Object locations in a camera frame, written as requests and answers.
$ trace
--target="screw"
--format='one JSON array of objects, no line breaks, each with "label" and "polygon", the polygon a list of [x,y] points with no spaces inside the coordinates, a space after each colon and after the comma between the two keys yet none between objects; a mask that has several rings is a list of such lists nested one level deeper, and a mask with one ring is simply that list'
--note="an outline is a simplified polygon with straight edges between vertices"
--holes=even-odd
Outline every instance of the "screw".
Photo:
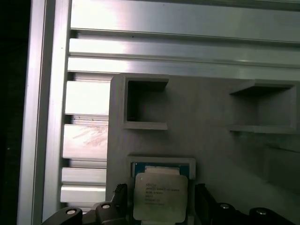
[{"label": "screw", "polygon": [[266,215],[267,214],[267,212],[265,210],[261,210],[261,209],[256,210],[256,212],[260,215]]},{"label": "screw", "polygon": [[68,215],[72,215],[72,214],[74,214],[74,213],[76,213],[76,210],[69,210],[69,211],[67,211],[67,214],[68,214]]},{"label": "screw", "polygon": [[109,209],[109,208],[110,208],[110,205],[103,205],[102,208],[103,208],[103,209]]},{"label": "screw", "polygon": [[229,205],[221,204],[221,208],[224,209],[224,210],[227,210],[227,209],[229,209]]}]

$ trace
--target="black clamp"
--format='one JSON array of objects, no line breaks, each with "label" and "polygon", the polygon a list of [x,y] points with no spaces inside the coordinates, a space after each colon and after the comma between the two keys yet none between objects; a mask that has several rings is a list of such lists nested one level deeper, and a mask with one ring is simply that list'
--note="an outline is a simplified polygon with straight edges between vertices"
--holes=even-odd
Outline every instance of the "black clamp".
[{"label": "black clamp", "polygon": [[266,208],[253,208],[246,215],[228,203],[217,203],[205,184],[195,185],[195,211],[202,225],[294,225]]}]

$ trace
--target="dark background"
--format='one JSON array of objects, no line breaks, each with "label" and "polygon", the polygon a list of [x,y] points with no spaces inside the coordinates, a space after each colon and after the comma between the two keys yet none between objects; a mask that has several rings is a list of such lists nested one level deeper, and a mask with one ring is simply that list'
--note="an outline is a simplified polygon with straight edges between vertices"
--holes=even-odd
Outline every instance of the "dark background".
[{"label": "dark background", "polygon": [[15,225],[19,191],[30,0],[1,0],[0,21],[0,224]]}]

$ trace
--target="gray platform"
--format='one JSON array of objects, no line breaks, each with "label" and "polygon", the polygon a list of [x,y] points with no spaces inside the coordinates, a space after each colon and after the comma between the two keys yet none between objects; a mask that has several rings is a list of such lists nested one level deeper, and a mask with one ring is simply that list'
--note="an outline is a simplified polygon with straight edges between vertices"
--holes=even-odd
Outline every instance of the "gray platform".
[{"label": "gray platform", "polygon": [[299,112],[297,82],[117,75],[106,198],[129,182],[127,155],[195,158],[190,186],[206,183],[218,202],[245,213],[266,207],[300,224]]}]

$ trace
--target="open compartment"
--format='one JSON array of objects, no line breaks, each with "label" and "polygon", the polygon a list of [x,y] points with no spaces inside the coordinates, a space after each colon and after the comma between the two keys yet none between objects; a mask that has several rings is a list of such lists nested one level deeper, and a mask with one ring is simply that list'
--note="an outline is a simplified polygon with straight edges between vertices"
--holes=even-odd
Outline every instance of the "open compartment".
[{"label": "open compartment", "polygon": [[233,88],[231,131],[292,134],[297,127],[297,82],[253,80]]},{"label": "open compartment", "polygon": [[167,130],[165,77],[126,77],[123,127]]}]

